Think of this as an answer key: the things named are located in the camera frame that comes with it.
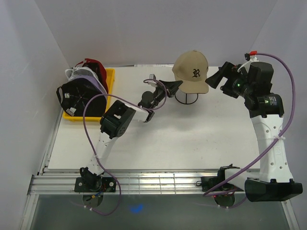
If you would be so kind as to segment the tan R baseball cap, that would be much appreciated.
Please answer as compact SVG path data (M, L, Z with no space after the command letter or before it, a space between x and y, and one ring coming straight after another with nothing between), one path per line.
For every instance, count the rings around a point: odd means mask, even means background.
M181 54L175 61L172 72L176 81L183 81L179 89L186 94L207 94L205 82L209 70L205 55L197 50Z

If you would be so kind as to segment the purple LA baseball cap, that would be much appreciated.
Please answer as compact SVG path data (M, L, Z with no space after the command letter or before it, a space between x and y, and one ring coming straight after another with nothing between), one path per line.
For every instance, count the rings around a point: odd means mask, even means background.
M104 86L95 77L88 76L88 75L81 75L81 76L77 75L76 77L68 78L69 81L76 80L76 79L87 80L92 85L94 85L97 89L99 89L101 93L107 94L107 91L104 88Z

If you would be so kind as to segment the black NY baseball cap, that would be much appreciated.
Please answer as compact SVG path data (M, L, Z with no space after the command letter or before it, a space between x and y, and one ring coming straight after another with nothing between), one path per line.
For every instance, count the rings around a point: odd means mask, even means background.
M69 116L82 117L86 108L86 117L101 117L106 110L107 99L87 80L69 81L56 90L56 95L64 112Z

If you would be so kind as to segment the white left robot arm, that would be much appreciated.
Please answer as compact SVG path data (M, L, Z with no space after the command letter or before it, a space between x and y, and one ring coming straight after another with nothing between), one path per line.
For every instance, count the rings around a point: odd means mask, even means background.
M135 105L119 97L100 119L100 134L97 146L91 143L94 155L86 167L80 169L83 183L90 191L101 188L101 175L106 171L103 163L107 161L117 139L126 132L131 121L148 123L155 111L163 107L167 98L175 96L183 81L162 81L155 78L145 79L144 83L155 88L154 92L146 91L141 101Z

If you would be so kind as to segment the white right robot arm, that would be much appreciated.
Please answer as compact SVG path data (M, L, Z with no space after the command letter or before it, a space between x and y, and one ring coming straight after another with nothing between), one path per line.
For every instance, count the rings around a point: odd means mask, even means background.
M232 165L221 168L217 185L210 191L216 188L228 190L234 185L245 191L250 202L286 201L302 194L303 186L294 181L287 163L283 101L280 95L271 92L273 74L272 65L266 62L252 62L248 70L243 65L225 62L206 79L206 83L215 89L222 78L226 78L221 91L234 98L244 98L260 153L243 169ZM260 172L254 178L247 169L256 162L260 162Z

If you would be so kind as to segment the yellow plastic bin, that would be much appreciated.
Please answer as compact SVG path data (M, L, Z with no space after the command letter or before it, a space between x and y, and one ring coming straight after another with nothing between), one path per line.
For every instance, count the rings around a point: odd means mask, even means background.
M65 70L68 81L57 88L56 94L63 109L63 118L69 121L98 122L111 105L115 70L106 69L106 79L88 67Z

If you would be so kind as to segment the red baseball cap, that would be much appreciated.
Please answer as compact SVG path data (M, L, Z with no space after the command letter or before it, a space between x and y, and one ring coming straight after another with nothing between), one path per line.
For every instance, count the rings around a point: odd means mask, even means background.
M82 64L82 67L88 67L90 68L93 72L96 73L99 82L107 88L107 72L104 66L101 64L100 61L91 59L91 58L85 58L83 61L77 63L75 67L79 66Z

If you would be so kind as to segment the white baseball cap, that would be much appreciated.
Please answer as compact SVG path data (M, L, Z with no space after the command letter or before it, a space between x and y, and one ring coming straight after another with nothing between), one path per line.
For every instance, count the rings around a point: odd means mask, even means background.
M97 74L88 67L67 69L65 70L65 75L69 81L80 76L89 76L95 78L97 81L99 80Z

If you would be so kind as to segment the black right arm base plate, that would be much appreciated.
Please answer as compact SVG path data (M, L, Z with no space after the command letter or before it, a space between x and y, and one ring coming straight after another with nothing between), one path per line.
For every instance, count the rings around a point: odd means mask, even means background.
M197 187L201 187L201 190L203 192L208 191L215 185L219 184L222 180L219 179L217 176L202 176L200 180L198 180L195 185ZM229 190L236 190L239 192L242 192L243 190L240 188L237 188L236 186L226 183L214 190L214 192L222 192L222 191L229 191Z

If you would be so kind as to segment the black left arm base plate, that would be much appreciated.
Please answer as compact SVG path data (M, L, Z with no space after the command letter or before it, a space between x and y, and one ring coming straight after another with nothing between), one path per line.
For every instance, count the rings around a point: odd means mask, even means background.
M74 186L74 192L77 193L112 193L115 191L116 181L112 177L99 177L93 184L89 184L83 178L78 177Z

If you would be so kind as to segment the aluminium frame rail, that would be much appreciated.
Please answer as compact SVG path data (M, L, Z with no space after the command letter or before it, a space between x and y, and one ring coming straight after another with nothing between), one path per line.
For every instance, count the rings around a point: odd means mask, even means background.
M121 185L123 195L182 195L201 194L196 186L201 177L213 177L217 170L170 170L140 171L116 170L111 172ZM75 195L78 172L44 172L34 175L28 194L36 195Z

